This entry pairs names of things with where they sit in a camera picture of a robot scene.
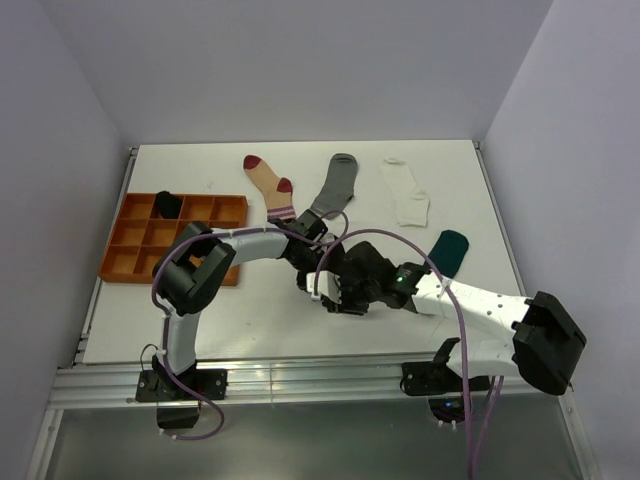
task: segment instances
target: white table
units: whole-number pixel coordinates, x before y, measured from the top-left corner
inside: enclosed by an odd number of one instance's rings
[[[496,212],[471,141],[298,142],[140,147],[129,192],[245,195],[249,225],[263,225],[266,209],[246,177],[247,154],[265,159],[279,176],[291,179],[298,214],[320,191],[331,156],[350,153],[359,164],[355,198],[345,209],[351,230],[378,227],[399,233],[427,253],[440,232],[464,234],[470,243],[456,279],[504,294],[518,295]],[[380,173],[383,158],[405,160],[431,198],[427,228],[400,227],[394,203]],[[333,220],[334,233],[342,222]],[[418,261],[397,241],[365,236],[394,263]],[[364,317],[335,315],[295,286],[285,260],[260,260],[241,267],[237,287],[223,288],[200,320],[196,353],[200,359],[284,358],[324,355],[435,351],[457,336],[455,322],[372,305]],[[148,285],[103,284],[95,306],[84,362],[130,363],[142,347],[159,343],[160,313]],[[483,338],[470,329],[469,337]]]

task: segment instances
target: orange tray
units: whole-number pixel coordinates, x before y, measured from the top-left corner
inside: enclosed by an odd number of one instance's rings
[[[199,220],[210,227],[239,228],[247,224],[248,204],[239,195],[175,195],[182,200],[177,220],[166,220],[153,206],[155,194],[128,193],[111,232],[100,278],[109,283],[153,281],[151,271],[185,227]],[[238,284],[240,266],[227,272],[222,285]]]

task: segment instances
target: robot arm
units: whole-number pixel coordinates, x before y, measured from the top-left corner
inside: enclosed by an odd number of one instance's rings
[[[158,294],[172,312],[167,346],[171,368],[183,383],[188,382],[196,366],[200,312],[215,297],[227,270],[251,260],[286,259],[298,271],[298,287],[311,293],[330,312],[363,315],[370,303],[380,301],[392,309],[456,319],[443,282],[428,267],[413,263],[396,267],[368,242],[347,252],[342,246],[336,248],[318,278],[315,295],[315,270],[326,247],[309,246],[300,237],[318,240],[326,233],[326,226],[310,211],[277,226],[297,237],[255,228],[234,230],[230,238],[193,243],[167,264],[158,279]],[[243,234],[247,230],[253,233]],[[210,232],[205,225],[192,223],[174,248],[193,236]],[[193,257],[202,259],[202,263],[196,266]],[[586,339],[555,297],[542,292],[533,299],[512,297],[446,278],[444,282],[458,299],[465,323],[491,336],[490,340],[469,345],[469,377],[475,379],[472,389],[488,389],[489,376],[520,375],[543,392],[564,393]],[[164,378],[165,387],[170,388],[170,380],[162,372],[161,354],[154,357],[153,368]],[[461,369],[459,339],[448,339],[428,368],[421,375],[411,376],[415,385],[405,382],[405,393],[459,392]]]

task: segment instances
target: sock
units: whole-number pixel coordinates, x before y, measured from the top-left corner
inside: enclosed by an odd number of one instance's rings
[[[418,186],[409,166],[402,160],[386,158],[380,169],[396,202],[398,224],[426,227],[429,196]]]
[[[358,174],[358,162],[347,153],[336,153],[329,161],[327,178],[320,193],[311,204],[311,210],[319,215],[344,210],[353,198],[353,184]],[[326,215],[331,220],[338,213]]]
[[[268,220],[296,218],[291,201],[293,185],[288,178],[276,176],[267,162],[255,155],[244,157],[242,166],[251,182],[258,187],[264,197]]]
[[[429,258],[436,264],[440,273],[445,277],[453,278],[458,273],[467,250],[469,250],[467,237],[453,230],[445,230],[429,252]]]

